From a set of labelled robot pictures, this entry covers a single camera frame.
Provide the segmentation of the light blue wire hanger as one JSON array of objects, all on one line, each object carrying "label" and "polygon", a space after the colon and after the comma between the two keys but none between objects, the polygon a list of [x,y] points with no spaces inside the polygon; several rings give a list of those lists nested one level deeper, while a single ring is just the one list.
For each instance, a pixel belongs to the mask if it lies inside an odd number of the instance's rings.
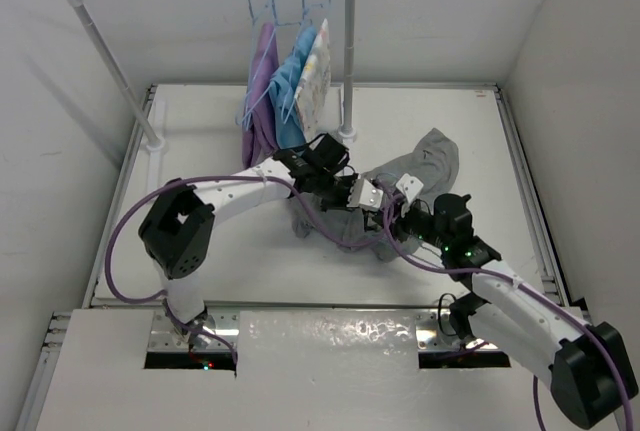
[{"label": "light blue wire hanger", "polygon": [[[378,173],[374,178],[374,183],[377,187],[384,190],[387,198],[390,198],[395,192],[395,184],[399,180],[399,177],[393,173],[382,172]],[[426,258],[426,254],[429,253],[435,257],[435,260],[429,260]],[[436,269],[442,269],[443,265],[439,262],[439,254],[433,247],[427,244],[420,244],[418,250],[412,255],[412,258],[429,267]]]}]

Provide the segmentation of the blue garment on hanger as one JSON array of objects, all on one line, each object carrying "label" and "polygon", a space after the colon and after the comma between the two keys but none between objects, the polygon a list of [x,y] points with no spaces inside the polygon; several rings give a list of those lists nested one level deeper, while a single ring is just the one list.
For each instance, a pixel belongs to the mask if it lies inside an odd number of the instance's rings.
[{"label": "blue garment on hanger", "polygon": [[274,109],[276,143],[280,149],[293,148],[305,143],[295,109],[294,95],[316,35],[314,26],[301,31],[291,53],[270,79],[269,98]]}]

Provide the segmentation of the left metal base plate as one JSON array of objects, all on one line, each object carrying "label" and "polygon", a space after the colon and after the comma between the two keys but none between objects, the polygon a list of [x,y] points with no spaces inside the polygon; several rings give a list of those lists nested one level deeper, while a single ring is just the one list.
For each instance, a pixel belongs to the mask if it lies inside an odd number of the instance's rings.
[{"label": "left metal base plate", "polygon": [[176,326],[161,312],[155,312],[149,333],[147,350],[155,353],[197,351],[200,353],[221,353],[229,350],[228,345],[237,347],[239,337],[239,317],[214,314],[202,325],[204,335],[192,337],[191,333]]}]

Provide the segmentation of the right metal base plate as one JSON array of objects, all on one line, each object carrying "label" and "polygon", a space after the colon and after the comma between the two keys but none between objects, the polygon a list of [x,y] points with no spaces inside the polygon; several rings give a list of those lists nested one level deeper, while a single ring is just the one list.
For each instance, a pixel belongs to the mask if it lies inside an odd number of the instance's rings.
[{"label": "right metal base plate", "polygon": [[415,316],[415,337],[419,352],[452,353],[461,351],[498,352],[499,348],[478,338],[460,339],[449,324],[447,309],[437,313],[427,308]]}]

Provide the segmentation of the grey t shirt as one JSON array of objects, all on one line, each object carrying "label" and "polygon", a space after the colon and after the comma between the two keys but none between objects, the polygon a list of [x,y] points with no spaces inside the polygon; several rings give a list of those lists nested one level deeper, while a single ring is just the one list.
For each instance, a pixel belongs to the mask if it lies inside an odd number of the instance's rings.
[{"label": "grey t shirt", "polygon": [[[393,187],[396,181],[404,174],[417,177],[423,188],[419,199],[427,206],[433,206],[435,199],[442,194],[449,193],[453,188],[459,171],[458,146],[446,137],[441,131],[432,128],[423,136],[414,149],[405,155],[396,157],[378,167],[372,168],[362,174],[366,179],[373,181],[381,178],[388,187]],[[303,194],[305,201],[316,213],[318,221],[329,231],[331,236],[339,238],[341,243],[360,243],[377,237],[382,231],[379,226],[371,222],[372,229],[365,229],[367,220],[360,209],[344,211],[331,209],[321,211],[320,199],[311,194]],[[292,198],[289,202],[292,217],[292,230],[296,237],[305,239],[312,232],[317,231],[315,224],[308,217],[299,200]],[[420,247],[416,238],[408,238],[400,243],[407,254],[415,253]],[[344,252],[357,252],[369,249],[381,262],[389,263],[398,255],[388,244],[386,238],[371,244],[364,249],[349,248],[338,245]]]}]

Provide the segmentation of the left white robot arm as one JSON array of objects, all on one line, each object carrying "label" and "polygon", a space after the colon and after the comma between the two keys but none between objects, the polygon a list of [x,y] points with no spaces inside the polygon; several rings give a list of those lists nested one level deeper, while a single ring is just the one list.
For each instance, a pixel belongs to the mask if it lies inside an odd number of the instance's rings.
[{"label": "left white robot arm", "polygon": [[383,191],[358,173],[343,176],[348,164],[348,149],[323,134],[231,176],[167,183],[138,235],[161,272],[173,318],[192,326],[206,313],[197,270],[206,259],[212,231],[229,219],[304,193],[319,198],[324,209],[380,211]]}]

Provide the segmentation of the white clothes rack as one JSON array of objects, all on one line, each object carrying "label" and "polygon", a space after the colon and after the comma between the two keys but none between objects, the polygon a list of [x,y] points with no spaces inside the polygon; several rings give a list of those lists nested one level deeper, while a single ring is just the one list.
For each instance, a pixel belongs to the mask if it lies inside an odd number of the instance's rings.
[{"label": "white clothes rack", "polygon": [[[127,101],[137,125],[146,137],[145,150],[148,154],[146,190],[151,192],[160,184],[162,159],[166,148],[164,136],[166,105],[159,104],[150,111],[146,110],[146,106],[137,99],[132,86],[87,10],[84,0],[66,1],[73,8],[86,34]],[[355,10],[356,0],[344,0],[344,84],[341,91],[341,123],[338,134],[349,143],[356,139],[356,130],[353,125]]]}]

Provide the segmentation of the metal base plate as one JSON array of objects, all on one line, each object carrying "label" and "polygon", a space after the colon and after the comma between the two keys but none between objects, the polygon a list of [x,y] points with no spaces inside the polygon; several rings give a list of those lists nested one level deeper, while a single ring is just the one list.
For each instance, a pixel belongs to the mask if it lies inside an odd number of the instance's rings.
[{"label": "metal base plate", "polygon": [[192,337],[191,333],[176,326],[161,312],[155,312],[149,333],[147,350],[155,353],[197,351],[200,353],[221,353],[229,350],[228,345],[237,347],[239,337],[239,317],[214,314],[202,325],[204,335]]},{"label": "metal base plate", "polygon": [[419,352],[452,353],[461,351],[498,352],[499,348],[478,338],[460,339],[449,324],[447,309],[437,313],[427,308],[415,316],[415,337]]}]

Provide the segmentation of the white foam front board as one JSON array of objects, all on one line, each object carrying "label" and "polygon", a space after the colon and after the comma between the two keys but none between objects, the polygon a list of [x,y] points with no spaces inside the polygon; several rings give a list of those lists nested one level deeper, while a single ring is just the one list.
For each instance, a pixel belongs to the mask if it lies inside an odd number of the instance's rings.
[{"label": "white foam front board", "polygon": [[236,371],[148,369],[148,308],[65,314],[21,430],[567,430],[517,364],[421,369],[405,312],[244,311]]}]

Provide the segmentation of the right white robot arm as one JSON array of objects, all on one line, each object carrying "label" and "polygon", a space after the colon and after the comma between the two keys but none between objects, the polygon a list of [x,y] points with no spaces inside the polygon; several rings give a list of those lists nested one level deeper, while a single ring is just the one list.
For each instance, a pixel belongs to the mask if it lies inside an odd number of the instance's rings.
[{"label": "right white robot arm", "polygon": [[407,263],[466,289],[450,308],[459,339],[482,339],[515,359],[575,426],[589,430],[621,410],[626,429],[634,429],[631,401],[639,386],[621,333],[572,315],[532,288],[476,235],[469,199],[444,194],[427,210],[393,192],[382,214],[389,243]]}]

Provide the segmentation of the purple garment on hanger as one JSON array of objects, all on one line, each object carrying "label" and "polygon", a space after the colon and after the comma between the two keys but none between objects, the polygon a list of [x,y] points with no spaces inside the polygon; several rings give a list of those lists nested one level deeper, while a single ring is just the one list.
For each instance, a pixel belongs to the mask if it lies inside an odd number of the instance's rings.
[{"label": "purple garment on hanger", "polygon": [[257,35],[251,57],[247,92],[239,126],[242,131],[241,159],[244,168],[278,149],[274,107],[269,95],[271,77],[279,67],[275,26],[265,22]]}]

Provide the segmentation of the white patterned garment on hanger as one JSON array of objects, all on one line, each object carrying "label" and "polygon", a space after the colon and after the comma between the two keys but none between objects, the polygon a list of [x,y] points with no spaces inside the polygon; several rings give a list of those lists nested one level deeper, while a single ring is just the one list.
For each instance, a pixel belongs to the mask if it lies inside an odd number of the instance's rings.
[{"label": "white patterned garment on hanger", "polygon": [[313,40],[294,94],[300,128],[306,142],[318,134],[327,92],[331,84],[329,23],[324,19]]}]

